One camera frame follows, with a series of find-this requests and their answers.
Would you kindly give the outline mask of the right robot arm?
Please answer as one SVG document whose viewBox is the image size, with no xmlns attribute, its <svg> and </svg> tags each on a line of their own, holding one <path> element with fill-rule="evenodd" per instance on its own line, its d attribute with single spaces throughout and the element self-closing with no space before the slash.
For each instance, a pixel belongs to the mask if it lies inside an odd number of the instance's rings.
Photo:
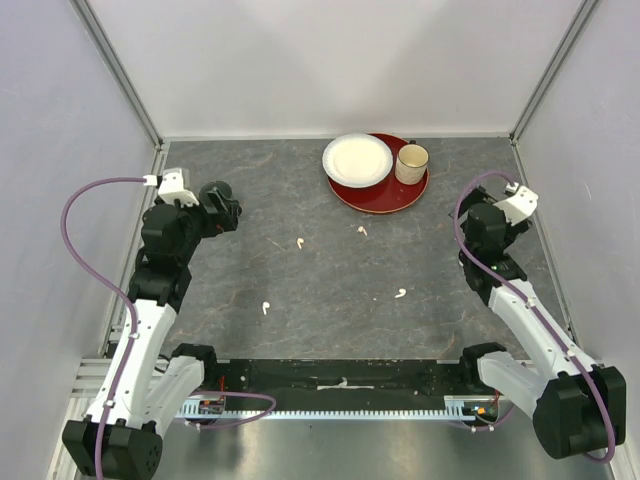
<svg viewBox="0 0 640 480">
<path fill-rule="evenodd" d="M 508 247 L 530 226 L 538 197 L 511 183 L 496 200 L 480 185 L 463 190 L 452 212 L 458 261 L 480 300 L 515 335 L 532 364 L 498 343 L 467 347 L 458 381 L 477 394 L 491 387 L 532 421 L 554 459 L 583 455 L 610 462 L 626 437 L 627 384 L 614 366 L 580 349 L 542 304 Z"/>
</svg>

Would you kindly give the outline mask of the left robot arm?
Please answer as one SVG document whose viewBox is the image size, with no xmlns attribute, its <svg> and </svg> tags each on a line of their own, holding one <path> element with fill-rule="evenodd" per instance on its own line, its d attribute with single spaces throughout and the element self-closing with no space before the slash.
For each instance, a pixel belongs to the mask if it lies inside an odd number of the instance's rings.
<svg viewBox="0 0 640 480">
<path fill-rule="evenodd" d="M 150 479 L 164 435 L 195 390 L 219 382 L 215 350 L 183 344 L 155 379 L 162 344 L 191 282 L 189 262 L 205 238 L 236 230 L 242 209 L 231 187 L 214 181 L 199 193 L 160 192 L 142 217 L 142 246 L 121 293 L 127 309 L 109 370 L 81 420 L 66 423 L 62 442 L 81 474 Z"/>
</svg>

